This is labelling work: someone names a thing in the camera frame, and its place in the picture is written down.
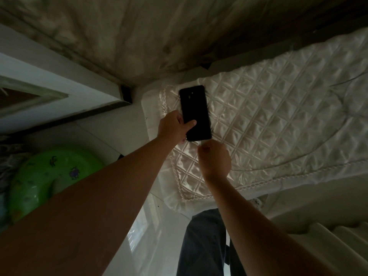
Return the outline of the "black smartphone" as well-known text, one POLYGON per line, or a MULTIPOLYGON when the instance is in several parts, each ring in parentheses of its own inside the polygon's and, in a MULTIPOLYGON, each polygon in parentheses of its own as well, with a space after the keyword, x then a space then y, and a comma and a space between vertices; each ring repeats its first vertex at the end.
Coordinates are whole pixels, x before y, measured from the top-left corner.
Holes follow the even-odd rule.
POLYGON ((196 125, 186 133, 189 142, 212 138, 206 91, 203 85, 179 90, 182 116, 185 123, 195 120, 196 125))

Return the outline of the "person's right forearm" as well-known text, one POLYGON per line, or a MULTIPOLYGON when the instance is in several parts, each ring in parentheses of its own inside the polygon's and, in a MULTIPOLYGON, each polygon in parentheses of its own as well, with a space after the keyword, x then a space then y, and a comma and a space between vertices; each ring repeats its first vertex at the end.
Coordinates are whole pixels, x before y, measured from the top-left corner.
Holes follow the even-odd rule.
POLYGON ((334 276, 244 199, 226 176, 205 176, 247 276, 334 276))

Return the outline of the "person's left hand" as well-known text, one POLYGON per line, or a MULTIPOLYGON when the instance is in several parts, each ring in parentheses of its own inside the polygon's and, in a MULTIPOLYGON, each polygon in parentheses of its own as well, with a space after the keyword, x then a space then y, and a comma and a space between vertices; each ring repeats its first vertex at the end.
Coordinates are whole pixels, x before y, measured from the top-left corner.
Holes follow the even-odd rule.
POLYGON ((182 114, 177 111, 171 111, 160 120, 158 129, 158 138, 163 139, 170 146, 175 147, 183 142, 186 134, 182 131, 182 125, 185 124, 182 114))

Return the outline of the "white quilted satin bedspread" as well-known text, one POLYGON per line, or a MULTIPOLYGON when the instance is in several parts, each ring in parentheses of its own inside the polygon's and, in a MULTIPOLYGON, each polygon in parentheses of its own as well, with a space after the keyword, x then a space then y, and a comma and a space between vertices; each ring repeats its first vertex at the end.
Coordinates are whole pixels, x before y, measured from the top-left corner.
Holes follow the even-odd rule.
POLYGON ((273 59, 159 90, 204 86, 213 139, 246 198, 368 172, 368 27, 273 59))

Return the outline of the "person's dark trousers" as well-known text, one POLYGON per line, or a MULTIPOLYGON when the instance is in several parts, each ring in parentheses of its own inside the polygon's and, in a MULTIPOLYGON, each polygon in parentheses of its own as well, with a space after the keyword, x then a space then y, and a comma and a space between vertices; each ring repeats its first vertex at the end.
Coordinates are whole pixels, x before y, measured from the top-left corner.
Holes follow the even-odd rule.
POLYGON ((225 264, 231 276, 246 276, 232 241, 226 244, 219 210, 194 215, 183 238, 176 276, 224 276, 225 264))

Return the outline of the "person's right hand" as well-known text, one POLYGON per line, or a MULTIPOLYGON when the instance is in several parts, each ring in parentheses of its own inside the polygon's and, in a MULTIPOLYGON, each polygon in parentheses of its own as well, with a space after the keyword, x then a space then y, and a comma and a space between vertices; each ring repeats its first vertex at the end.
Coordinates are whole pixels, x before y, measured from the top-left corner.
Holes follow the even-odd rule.
POLYGON ((225 144, 214 140, 211 153, 198 155, 200 171, 205 182, 225 180, 231 170, 231 158, 225 144))

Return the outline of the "white door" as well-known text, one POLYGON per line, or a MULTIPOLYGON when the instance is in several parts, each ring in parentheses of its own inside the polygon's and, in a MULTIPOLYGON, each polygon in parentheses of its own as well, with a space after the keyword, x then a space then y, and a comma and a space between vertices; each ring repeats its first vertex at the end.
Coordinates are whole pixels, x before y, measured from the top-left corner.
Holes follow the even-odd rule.
POLYGON ((131 104, 130 87, 0 24, 0 134, 131 104))

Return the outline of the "white bed frame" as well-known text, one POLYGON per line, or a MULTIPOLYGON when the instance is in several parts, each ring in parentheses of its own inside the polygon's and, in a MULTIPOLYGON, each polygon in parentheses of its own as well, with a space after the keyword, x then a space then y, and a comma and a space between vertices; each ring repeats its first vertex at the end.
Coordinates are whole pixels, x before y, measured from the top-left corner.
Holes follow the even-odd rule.
POLYGON ((268 195, 261 212, 337 276, 368 276, 368 174, 268 195))

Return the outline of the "person's left forearm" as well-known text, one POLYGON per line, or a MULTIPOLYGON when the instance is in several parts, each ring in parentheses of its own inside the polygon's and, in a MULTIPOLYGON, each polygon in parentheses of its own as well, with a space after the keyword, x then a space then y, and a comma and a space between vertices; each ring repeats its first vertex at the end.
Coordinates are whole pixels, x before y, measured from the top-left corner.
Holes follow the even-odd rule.
POLYGON ((0 276, 101 276, 183 139, 160 134, 22 218, 0 236, 0 276))

